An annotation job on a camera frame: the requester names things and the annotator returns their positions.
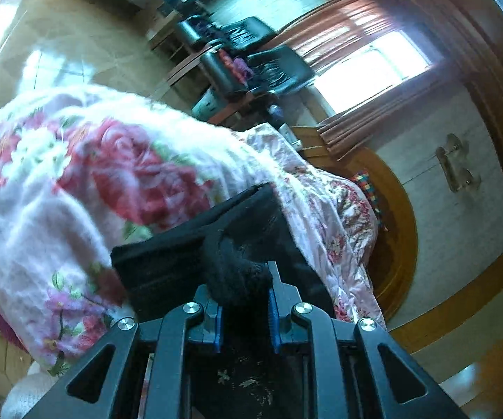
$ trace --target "pillow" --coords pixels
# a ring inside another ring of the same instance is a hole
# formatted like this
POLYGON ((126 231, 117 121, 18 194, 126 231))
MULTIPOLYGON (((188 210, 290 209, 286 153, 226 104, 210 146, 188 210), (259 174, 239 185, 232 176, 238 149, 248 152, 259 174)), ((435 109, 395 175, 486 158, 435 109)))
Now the pillow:
POLYGON ((378 208, 378 197, 376 196, 376 190, 373 184, 370 182, 370 176, 366 170, 361 170, 353 177, 349 178, 354 184, 361 188, 362 192, 366 198, 370 201, 370 205, 374 210, 374 214, 378 219, 379 227, 383 231, 387 231, 387 227, 384 225, 382 210, 378 208))

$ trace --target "curtain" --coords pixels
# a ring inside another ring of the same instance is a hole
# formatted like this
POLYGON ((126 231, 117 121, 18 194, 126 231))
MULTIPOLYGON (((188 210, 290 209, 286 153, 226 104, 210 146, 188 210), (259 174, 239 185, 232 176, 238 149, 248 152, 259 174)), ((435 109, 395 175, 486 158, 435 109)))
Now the curtain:
POLYGON ((398 28, 376 0, 331 0, 284 27, 265 48, 287 44, 320 73, 398 28))
POLYGON ((334 159, 341 159, 367 141, 383 120, 457 78, 456 71, 452 64, 442 61, 351 110, 323 120, 318 125, 318 134, 329 154, 334 159))

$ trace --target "floral blanket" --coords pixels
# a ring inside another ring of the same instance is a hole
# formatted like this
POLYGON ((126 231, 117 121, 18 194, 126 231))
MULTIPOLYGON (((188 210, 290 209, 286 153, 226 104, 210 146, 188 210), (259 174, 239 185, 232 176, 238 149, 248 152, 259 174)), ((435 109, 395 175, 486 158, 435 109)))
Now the floral blanket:
POLYGON ((377 236, 368 200, 271 126, 236 133, 98 86, 17 97, 0 110, 2 317, 42 367, 62 373, 133 315, 113 247, 265 182, 337 316, 383 324, 365 272, 377 236))

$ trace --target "wooden bed frame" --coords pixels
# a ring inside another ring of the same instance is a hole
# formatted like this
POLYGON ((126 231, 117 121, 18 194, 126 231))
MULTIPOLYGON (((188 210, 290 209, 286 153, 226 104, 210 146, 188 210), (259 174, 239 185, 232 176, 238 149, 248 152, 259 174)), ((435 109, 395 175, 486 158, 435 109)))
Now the wooden bed frame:
POLYGON ((407 193, 387 164, 371 149, 360 147, 335 161, 314 127, 294 126, 292 130, 302 142, 304 158, 313 166, 345 178, 361 170, 370 175, 388 231, 380 230, 367 270, 384 317, 390 319, 403 303, 416 267, 418 238, 407 193))

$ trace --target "black leather chair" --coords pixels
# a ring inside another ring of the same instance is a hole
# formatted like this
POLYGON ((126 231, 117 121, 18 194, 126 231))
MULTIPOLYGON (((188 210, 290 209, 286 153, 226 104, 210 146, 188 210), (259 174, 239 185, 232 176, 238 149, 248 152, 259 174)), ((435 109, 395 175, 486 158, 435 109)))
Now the black leather chair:
POLYGON ((218 28, 206 17, 192 15, 175 26, 182 42, 192 50, 203 49, 206 44, 223 44, 233 55, 253 52, 275 37, 270 26, 257 17, 247 17, 230 25, 218 28))
POLYGON ((281 97, 295 93, 315 77, 305 61, 290 47, 283 45, 248 56, 246 63, 254 75, 244 85, 219 59, 217 50, 220 47, 224 48, 214 47, 201 57, 201 65, 211 80, 215 94, 228 102, 207 118, 211 124, 220 124, 258 97, 267 94, 281 97))

